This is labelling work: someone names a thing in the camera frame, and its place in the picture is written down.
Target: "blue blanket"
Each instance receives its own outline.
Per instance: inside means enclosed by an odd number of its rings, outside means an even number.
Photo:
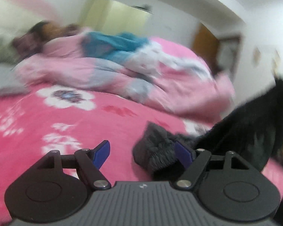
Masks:
[[[139,47],[149,43],[146,37],[137,37],[131,33],[105,35],[101,32],[89,32],[82,46],[85,57],[101,58],[122,64]]]

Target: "wooden door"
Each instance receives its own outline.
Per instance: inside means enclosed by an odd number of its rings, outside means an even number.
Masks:
[[[204,59],[213,74],[218,71],[216,60],[218,47],[219,40],[209,31],[208,28],[201,24],[191,49],[197,56]]]

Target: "pink blanket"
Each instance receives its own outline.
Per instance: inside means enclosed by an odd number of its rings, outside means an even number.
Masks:
[[[82,58],[83,34],[57,38],[44,53],[22,61],[17,74],[27,84],[54,82],[120,95],[177,116],[216,122],[234,94],[229,78],[213,79],[207,65],[189,49],[152,38],[122,65]]]

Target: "pillow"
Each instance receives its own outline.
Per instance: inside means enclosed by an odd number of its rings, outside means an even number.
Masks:
[[[27,93],[29,90],[17,80],[13,67],[0,64],[0,97]]]
[[[20,62],[20,57],[12,46],[5,42],[4,38],[0,36],[0,63],[17,64]]]

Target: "white flower pattern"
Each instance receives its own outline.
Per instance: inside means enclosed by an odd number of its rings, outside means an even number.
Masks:
[[[81,143],[75,138],[70,136],[63,136],[58,133],[49,133],[43,137],[43,141],[48,143],[46,146],[42,147],[42,153],[45,155],[49,151],[57,149],[60,151],[61,155],[66,155],[67,148],[71,150],[81,149]]]
[[[54,106],[58,109],[65,109],[71,106],[82,110],[90,111],[96,108],[91,99],[94,95],[86,91],[63,86],[52,86],[38,90],[37,95],[46,98],[44,103],[48,106]]]
[[[23,132],[24,129],[17,125],[17,119],[22,115],[24,111],[17,105],[7,108],[4,113],[0,112],[0,132],[3,137]]]
[[[51,125],[52,128],[58,130],[58,131],[61,131],[61,132],[64,132],[66,131],[69,127],[73,127],[74,125],[67,125],[67,124],[64,124],[64,123],[54,123]]]

